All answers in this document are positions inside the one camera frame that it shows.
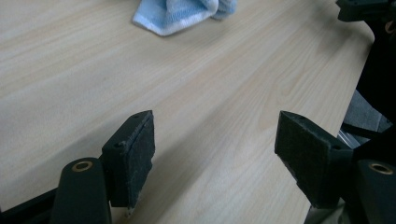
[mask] blue towel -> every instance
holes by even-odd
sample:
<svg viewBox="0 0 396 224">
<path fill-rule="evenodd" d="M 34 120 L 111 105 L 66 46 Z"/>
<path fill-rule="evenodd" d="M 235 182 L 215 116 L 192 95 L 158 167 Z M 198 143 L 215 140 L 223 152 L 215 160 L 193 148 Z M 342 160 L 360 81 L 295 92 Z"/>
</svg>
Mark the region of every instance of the blue towel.
<svg viewBox="0 0 396 224">
<path fill-rule="evenodd" d="M 233 14 L 236 0 L 142 0 L 133 23 L 157 35 L 171 35 L 209 17 Z"/>
</svg>

